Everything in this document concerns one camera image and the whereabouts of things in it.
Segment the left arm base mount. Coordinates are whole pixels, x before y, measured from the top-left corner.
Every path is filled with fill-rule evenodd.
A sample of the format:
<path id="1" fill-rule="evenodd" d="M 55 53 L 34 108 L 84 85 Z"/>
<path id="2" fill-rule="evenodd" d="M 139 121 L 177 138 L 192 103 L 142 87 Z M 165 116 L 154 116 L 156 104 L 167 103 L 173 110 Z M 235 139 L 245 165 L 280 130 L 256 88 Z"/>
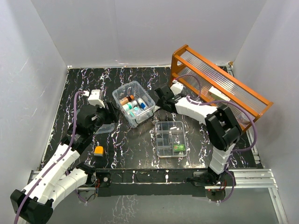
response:
<path id="1" fill-rule="evenodd" d="M 81 186 L 95 187 L 96 189 L 111 186 L 111 175 L 109 172 L 97 172 L 95 166 L 83 162 L 78 164 L 76 168 L 82 170 L 87 175 L 85 182 Z"/>

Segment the blue sachet pack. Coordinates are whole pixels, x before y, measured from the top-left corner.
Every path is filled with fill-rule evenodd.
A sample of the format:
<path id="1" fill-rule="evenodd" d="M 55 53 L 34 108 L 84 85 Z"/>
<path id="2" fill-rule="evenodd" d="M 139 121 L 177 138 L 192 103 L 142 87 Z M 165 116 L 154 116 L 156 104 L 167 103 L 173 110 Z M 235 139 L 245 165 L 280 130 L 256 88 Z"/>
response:
<path id="1" fill-rule="evenodd" d="M 143 112 L 143 109 L 140 107 L 134 107 L 128 111 L 128 115 L 132 118 L 137 117 L 139 114 Z"/>

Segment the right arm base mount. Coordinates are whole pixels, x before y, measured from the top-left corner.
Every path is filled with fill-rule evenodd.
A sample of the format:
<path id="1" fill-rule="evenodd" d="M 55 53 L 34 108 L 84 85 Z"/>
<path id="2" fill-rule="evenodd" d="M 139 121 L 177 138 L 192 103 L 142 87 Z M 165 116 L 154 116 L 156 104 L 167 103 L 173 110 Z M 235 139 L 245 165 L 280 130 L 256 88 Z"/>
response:
<path id="1" fill-rule="evenodd" d="M 193 172 L 192 177 L 187 177 L 185 182 L 191 183 L 195 187 L 219 190 L 236 185 L 234 173 L 231 171 L 223 172 L 220 175 L 208 171 L 197 171 Z"/>

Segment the brown bottle orange cap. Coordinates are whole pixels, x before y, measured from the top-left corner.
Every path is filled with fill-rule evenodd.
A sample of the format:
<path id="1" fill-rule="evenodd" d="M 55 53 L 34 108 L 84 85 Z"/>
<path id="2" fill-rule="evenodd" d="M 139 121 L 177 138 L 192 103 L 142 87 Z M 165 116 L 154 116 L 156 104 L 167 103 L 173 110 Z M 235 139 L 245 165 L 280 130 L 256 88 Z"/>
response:
<path id="1" fill-rule="evenodd" d="M 129 96 L 126 96 L 126 97 L 120 99 L 119 102 L 121 105 L 125 105 L 125 104 L 133 101 L 134 99 L 135 99 L 135 97 L 133 95 L 129 95 Z"/>

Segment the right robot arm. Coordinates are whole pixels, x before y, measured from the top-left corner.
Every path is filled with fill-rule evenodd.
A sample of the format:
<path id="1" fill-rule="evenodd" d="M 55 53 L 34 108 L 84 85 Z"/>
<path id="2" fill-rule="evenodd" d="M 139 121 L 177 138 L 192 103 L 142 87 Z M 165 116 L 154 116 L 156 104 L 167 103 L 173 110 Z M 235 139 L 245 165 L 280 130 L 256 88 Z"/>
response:
<path id="1" fill-rule="evenodd" d="M 197 120 L 206 126 L 213 154 L 208 166 L 208 179 L 213 185 L 219 185 L 225 180 L 224 171 L 228 160 L 239 140 L 242 129 L 230 107 L 205 105 L 191 99 L 182 93 L 174 93 L 164 85 L 155 89 L 158 96 L 157 106 L 161 109 L 181 114 Z"/>

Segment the clear compartment tray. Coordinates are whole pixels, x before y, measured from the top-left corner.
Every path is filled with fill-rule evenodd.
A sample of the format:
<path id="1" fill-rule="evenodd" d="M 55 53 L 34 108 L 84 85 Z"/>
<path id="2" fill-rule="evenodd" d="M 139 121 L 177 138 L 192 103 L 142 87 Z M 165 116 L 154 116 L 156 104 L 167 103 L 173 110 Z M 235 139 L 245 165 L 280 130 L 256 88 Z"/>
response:
<path id="1" fill-rule="evenodd" d="M 187 146 L 182 121 L 159 121 L 155 124 L 156 151 L 160 158 L 185 157 Z M 184 152 L 173 152 L 174 144 L 185 144 Z"/>

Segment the white medicine carton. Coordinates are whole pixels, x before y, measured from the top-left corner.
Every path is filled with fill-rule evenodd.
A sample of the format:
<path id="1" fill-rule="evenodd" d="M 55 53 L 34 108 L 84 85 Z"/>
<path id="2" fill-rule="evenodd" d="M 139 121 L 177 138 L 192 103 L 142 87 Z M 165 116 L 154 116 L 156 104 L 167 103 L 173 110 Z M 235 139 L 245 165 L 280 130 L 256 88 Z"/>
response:
<path id="1" fill-rule="evenodd" d="M 219 91 L 213 86 L 208 90 L 208 94 L 215 100 L 230 101 L 229 97 L 227 97 L 225 94 L 223 94 L 221 91 Z"/>

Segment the small green packet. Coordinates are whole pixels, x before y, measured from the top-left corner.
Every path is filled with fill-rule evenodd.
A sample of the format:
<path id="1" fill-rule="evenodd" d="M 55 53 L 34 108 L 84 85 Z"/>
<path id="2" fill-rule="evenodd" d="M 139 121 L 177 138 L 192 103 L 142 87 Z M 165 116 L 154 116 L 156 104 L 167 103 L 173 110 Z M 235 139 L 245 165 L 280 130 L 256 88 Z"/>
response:
<path id="1" fill-rule="evenodd" d="M 184 152 L 185 151 L 185 144 L 174 144 L 173 145 L 173 152 Z"/>

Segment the clear plastic storage box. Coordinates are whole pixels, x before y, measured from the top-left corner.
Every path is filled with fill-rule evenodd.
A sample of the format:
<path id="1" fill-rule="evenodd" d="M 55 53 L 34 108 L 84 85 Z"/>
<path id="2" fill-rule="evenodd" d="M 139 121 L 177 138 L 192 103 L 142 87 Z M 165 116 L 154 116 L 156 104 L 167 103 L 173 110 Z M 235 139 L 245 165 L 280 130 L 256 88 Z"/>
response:
<path id="1" fill-rule="evenodd" d="M 153 117 L 156 103 L 137 81 L 120 86 L 112 95 L 132 128 Z"/>

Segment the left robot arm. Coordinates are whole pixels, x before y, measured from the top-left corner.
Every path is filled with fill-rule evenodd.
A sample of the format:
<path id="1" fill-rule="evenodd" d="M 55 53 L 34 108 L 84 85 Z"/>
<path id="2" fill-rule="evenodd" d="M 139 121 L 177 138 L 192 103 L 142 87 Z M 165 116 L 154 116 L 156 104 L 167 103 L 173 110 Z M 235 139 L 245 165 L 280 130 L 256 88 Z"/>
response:
<path id="1" fill-rule="evenodd" d="M 61 139 L 56 152 L 38 175 L 23 190 L 14 190 L 10 196 L 16 212 L 15 223 L 22 218 L 30 224 L 45 224 L 54 208 L 82 185 L 96 182 L 96 169 L 84 162 L 66 174 L 68 168 L 91 144 L 102 125 L 118 120 L 111 102 L 104 107 L 84 105 L 74 111 L 73 123 Z"/>

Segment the blue white bandage roll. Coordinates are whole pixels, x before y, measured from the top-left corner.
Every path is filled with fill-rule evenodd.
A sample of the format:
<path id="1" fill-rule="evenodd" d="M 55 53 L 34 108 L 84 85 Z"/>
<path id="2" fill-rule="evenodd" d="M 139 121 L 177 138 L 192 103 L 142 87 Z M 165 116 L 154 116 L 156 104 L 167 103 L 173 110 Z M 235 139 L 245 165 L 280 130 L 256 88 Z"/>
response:
<path id="1" fill-rule="evenodd" d="M 137 99 L 137 102 L 138 102 L 139 106 L 140 106 L 143 110 L 148 109 L 147 104 L 145 103 L 145 101 L 144 101 L 142 98 L 138 98 L 138 99 Z"/>

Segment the white bottle green label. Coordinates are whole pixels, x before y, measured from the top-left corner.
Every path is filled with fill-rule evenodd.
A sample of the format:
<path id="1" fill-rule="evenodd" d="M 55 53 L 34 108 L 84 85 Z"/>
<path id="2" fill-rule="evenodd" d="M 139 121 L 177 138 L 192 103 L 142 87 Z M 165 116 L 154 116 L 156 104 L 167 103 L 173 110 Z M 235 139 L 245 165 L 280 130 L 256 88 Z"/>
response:
<path id="1" fill-rule="evenodd" d="M 133 100 L 133 101 L 123 105 L 122 108 L 127 112 L 127 111 L 133 109 L 137 105 L 138 105 L 138 102 L 136 100 Z"/>

